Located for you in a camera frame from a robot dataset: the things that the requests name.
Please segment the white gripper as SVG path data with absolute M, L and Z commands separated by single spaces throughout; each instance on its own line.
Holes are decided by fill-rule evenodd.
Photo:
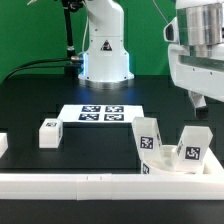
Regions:
M 208 117 L 204 96 L 224 102 L 224 44 L 212 46 L 211 53 L 211 57 L 194 57 L 186 47 L 177 44 L 168 47 L 172 80 L 176 86 L 189 90 L 197 119 Z

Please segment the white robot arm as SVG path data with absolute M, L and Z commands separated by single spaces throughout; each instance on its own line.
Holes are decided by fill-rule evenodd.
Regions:
M 207 97 L 224 102 L 224 0 L 174 0 L 176 16 L 164 30 L 173 83 L 186 89 L 200 113 Z M 79 79 L 98 88 L 129 82 L 124 11 L 113 0 L 85 0 L 89 48 Z

